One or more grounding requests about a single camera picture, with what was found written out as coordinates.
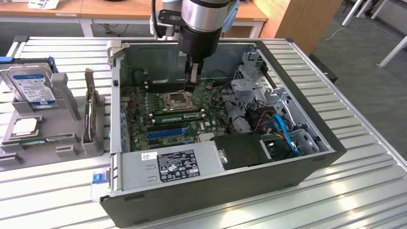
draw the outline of metal rail table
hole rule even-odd
[[[83,71],[94,69],[99,93],[108,96],[107,40],[31,37],[25,43],[13,43],[9,55],[55,57],[59,70],[68,73],[68,85],[76,96],[86,88]],[[404,159],[298,46],[283,39],[264,40],[264,43],[348,152],[296,187],[132,228],[406,228]],[[12,111],[12,96],[4,85],[0,89],[3,134]],[[108,120],[108,102],[106,112]],[[90,196],[91,174],[108,165],[106,153],[98,158],[1,172],[0,228],[115,228],[100,204],[92,202]]]

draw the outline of black cable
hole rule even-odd
[[[212,75],[215,72],[220,72],[220,73],[224,75],[226,78],[228,77],[227,74],[226,74],[226,72],[224,72],[223,70],[220,70],[220,69],[216,69],[216,70],[208,72],[206,75],[207,75],[208,77],[211,77],[211,75]]]
[[[124,31],[123,31],[123,33],[120,33],[120,34],[118,34],[118,37],[120,37],[124,33],[126,33],[126,31],[127,31],[127,28],[128,28],[128,25],[130,24],[127,24],[127,26],[126,26],[126,28],[124,28]]]
[[[227,125],[232,125],[238,118],[244,118],[244,120],[247,120],[246,117],[243,115],[240,115],[240,116],[235,117],[234,121],[231,121]]]
[[[212,103],[215,95],[230,85],[231,82],[227,82],[212,94],[210,104]]]
[[[108,31],[111,31],[111,32],[114,32],[112,30],[110,30],[110,28],[108,27],[106,27],[104,26],[104,24],[99,24],[103,28],[106,28]],[[127,28],[128,28],[128,25],[130,24],[127,24],[127,26],[126,26],[126,28],[124,28],[124,31],[123,31],[123,33],[120,33],[120,34],[116,34],[118,35],[118,37],[120,37],[124,33],[126,33],[126,31],[127,31]]]
[[[232,102],[231,100],[226,100],[223,101],[220,104],[224,106],[224,104],[230,102],[232,106],[236,106],[238,104],[235,102]]]
[[[155,1],[156,0],[151,0],[151,16],[152,16],[152,25],[154,25],[154,30],[155,30],[155,35],[162,38],[163,35],[159,31],[159,24],[158,24],[158,16],[155,13]]]

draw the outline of barcode label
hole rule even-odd
[[[76,14],[75,13],[56,13],[56,16],[76,17]]]
[[[158,159],[158,152],[148,152],[142,154],[142,161]]]

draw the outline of power supply label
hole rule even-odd
[[[200,175],[194,150],[158,155],[158,163],[162,182]]]
[[[49,105],[55,103],[53,93],[51,88],[44,85],[45,79],[41,74],[13,75],[13,80],[28,102],[35,105]]]

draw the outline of green motherboard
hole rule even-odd
[[[210,137],[234,133],[220,86],[202,83],[192,93],[176,91],[154,93],[147,87],[124,87],[122,105],[126,110],[130,150],[140,151],[178,146],[208,140]]]

